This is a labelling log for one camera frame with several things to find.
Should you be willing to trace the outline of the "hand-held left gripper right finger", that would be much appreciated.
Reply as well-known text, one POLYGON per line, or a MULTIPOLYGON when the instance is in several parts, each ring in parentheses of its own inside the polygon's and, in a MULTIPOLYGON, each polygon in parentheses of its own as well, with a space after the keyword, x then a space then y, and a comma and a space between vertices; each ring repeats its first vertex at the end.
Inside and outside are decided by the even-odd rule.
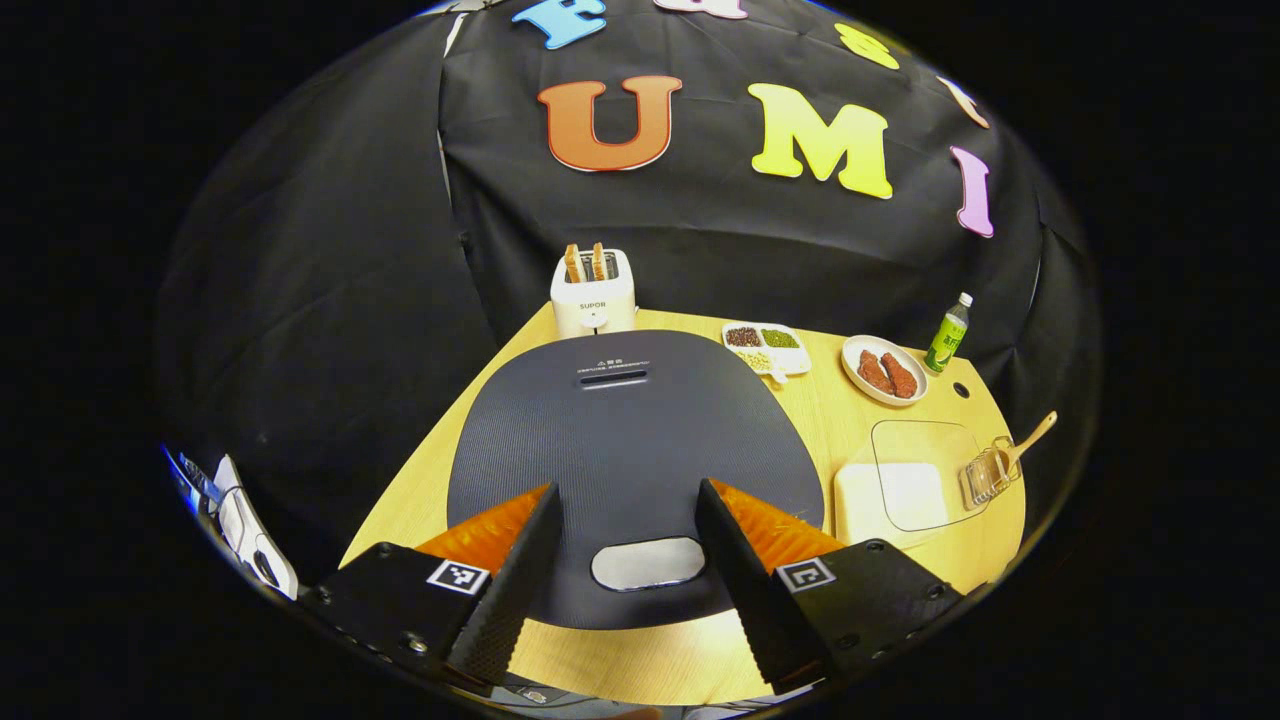
POLYGON ((695 523, 778 694, 867 676, 963 600, 886 539, 844 544, 722 480, 701 480, 695 523))

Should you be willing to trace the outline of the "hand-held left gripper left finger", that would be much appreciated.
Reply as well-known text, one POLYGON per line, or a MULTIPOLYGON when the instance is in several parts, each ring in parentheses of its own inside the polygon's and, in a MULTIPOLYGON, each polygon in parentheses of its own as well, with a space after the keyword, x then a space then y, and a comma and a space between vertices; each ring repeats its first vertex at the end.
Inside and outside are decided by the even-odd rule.
POLYGON ((380 542, 305 592, 323 625, 404 673, 499 685, 550 578, 563 511, 544 484, 417 548, 380 542))

